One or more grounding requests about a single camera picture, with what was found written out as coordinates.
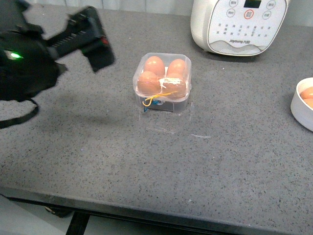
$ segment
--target white bowl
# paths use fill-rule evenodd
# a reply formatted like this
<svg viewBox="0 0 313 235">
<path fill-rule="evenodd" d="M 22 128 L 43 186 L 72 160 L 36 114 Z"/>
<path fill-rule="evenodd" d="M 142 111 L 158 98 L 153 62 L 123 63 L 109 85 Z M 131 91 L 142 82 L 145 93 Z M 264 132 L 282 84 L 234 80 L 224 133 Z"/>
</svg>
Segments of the white bowl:
<svg viewBox="0 0 313 235">
<path fill-rule="evenodd" d="M 309 87 L 313 87 L 313 77 L 303 79 L 297 84 L 290 108 L 295 119 L 313 131 L 313 109 L 300 97 L 300 94 Z"/>
</svg>

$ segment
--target black strap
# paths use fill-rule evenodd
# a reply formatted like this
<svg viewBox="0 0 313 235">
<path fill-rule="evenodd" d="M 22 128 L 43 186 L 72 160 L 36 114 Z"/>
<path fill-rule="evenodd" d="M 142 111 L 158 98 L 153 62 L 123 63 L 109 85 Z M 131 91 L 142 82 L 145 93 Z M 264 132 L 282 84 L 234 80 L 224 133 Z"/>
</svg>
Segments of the black strap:
<svg viewBox="0 0 313 235">
<path fill-rule="evenodd" d="M 36 114 L 39 112 L 39 105 L 32 99 L 27 99 L 27 100 L 29 100 L 34 105 L 36 105 L 36 107 L 30 113 L 28 113 L 22 117 L 17 117 L 17 118 L 12 118 L 12 119 L 8 119 L 8 120 L 0 121 L 0 129 L 7 128 L 9 126 L 22 124 L 22 123 L 30 120 L 34 116 L 36 116 Z"/>
</svg>

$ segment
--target gray countertop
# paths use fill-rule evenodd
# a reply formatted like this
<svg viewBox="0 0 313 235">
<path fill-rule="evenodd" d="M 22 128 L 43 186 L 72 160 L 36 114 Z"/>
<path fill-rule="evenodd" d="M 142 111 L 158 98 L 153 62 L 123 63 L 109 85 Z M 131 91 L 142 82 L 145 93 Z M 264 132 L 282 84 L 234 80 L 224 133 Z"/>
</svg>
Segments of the gray countertop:
<svg viewBox="0 0 313 235">
<path fill-rule="evenodd" d="M 290 103 L 313 74 L 313 30 L 283 25 L 266 52 L 233 58 L 201 50 L 189 17 L 98 12 L 116 63 L 94 74 L 80 52 L 59 61 L 69 71 L 35 98 L 40 113 L 0 130 L 0 194 L 238 234 L 312 234 L 313 133 Z M 35 5 L 27 18 L 48 37 L 66 8 Z M 132 77 L 148 52 L 190 58 L 182 113 L 137 107 Z M 0 102 L 0 118 L 31 107 Z"/>
</svg>

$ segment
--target brown egg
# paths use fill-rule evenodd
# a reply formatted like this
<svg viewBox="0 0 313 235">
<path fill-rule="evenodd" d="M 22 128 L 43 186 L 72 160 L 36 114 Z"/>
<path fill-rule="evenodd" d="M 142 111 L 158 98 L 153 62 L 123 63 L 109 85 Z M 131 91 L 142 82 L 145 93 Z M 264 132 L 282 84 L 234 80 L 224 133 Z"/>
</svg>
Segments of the brown egg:
<svg viewBox="0 0 313 235">
<path fill-rule="evenodd" d="M 173 60 L 167 69 L 167 74 L 176 72 L 184 76 L 187 73 L 185 70 L 185 67 L 186 67 L 186 64 L 183 60 L 181 59 Z"/>
<path fill-rule="evenodd" d="M 303 101 L 313 109 L 313 99 L 304 99 Z"/>
<path fill-rule="evenodd" d="M 144 71 L 137 81 L 138 91 L 144 95 L 156 95 L 161 92 L 159 78 L 150 71 Z"/>
<path fill-rule="evenodd" d="M 161 79 L 162 93 L 172 93 L 166 96 L 172 99 L 184 97 L 186 95 L 186 83 L 181 78 L 180 74 L 172 73 L 168 77 Z"/>
<path fill-rule="evenodd" d="M 161 58 L 157 56 L 151 56 L 145 63 L 143 68 L 144 71 L 150 71 L 157 76 L 164 77 L 165 75 L 165 65 Z"/>
<path fill-rule="evenodd" d="M 311 99 L 313 98 L 313 87 L 309 87 L 305 89 L 303 92 L 300 94 L 302 99 Z"/>
</svg>

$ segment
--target green light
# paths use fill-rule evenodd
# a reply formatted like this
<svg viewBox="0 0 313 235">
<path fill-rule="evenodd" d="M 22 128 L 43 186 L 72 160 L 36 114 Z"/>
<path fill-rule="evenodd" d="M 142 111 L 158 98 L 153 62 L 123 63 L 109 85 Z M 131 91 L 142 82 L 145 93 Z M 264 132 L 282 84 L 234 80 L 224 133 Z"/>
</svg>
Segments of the green light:
<svg viewBox="0 0 313 235">
<path fill-rule="evenodd" d="M 15 59 L 20 59 L 20 58 L 22 58 L 19 54 L 17 54 L 17 53 L 11 53 L 11 56 L 13 57 L 13 58 L 15 58 Z"/>
</svg>

